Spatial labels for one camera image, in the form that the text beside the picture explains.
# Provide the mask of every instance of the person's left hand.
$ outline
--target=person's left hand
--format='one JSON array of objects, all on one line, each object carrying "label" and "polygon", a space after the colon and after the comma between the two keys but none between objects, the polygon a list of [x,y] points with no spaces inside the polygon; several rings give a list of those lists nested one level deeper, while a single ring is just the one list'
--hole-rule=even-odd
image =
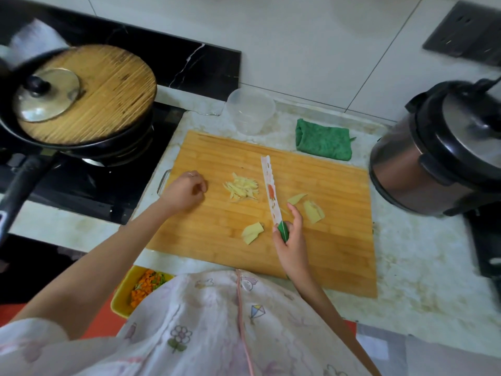
[{"label": "person's left hand", "polygon": [[207,184],[198,171],[191,170],[181,174],[163,191],[160,201],[172,214],[190,209],[204,200]]}]

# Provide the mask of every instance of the wall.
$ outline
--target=wall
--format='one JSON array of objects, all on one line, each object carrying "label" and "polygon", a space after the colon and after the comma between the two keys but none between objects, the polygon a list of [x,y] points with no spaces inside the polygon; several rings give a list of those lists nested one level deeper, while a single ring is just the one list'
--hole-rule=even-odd
[{"label": "wall", "polygon": [[243,87],[389,124],[439,81],[501,75],[421,49],[456,0],[38,1],[241,50]]}]

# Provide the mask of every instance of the round wooden lid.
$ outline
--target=round wooden lid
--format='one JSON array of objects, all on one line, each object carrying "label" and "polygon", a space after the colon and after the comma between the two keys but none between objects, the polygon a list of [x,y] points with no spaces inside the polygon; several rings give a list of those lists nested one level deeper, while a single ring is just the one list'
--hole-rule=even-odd
[{"label": "round wooden lid", "polygon": [[67,50],[41,69],[62,68],[80,79],[80,97],[61,115],[42,122],[19,120],[30,137],[58,145],[103,140],[133,125],[156,96],[153,71],[139,56],[92,44]]}]

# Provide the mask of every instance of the green cloth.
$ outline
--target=green cloth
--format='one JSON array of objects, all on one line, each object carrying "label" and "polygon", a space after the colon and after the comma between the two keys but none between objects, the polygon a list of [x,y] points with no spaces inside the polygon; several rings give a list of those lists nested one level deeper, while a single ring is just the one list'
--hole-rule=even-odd
[{"label": "green cloth", "polygon": [[324,127],[299,119],[296,125],[296,149],[321,157],[349,161],[351,159],[350,130]]}]

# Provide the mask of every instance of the black marble backsplash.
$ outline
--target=black marble backsplash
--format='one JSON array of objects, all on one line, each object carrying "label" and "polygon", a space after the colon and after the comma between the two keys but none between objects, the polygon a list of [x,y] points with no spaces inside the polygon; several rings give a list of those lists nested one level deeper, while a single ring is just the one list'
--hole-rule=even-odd
[{"label": "black marble backsplash", "polygon": [[162,86],[224,101],[238,88],[240,51],[26,0],[0,0],[0,44],[34,18],[70,45],[110,44],[140,56]]}]

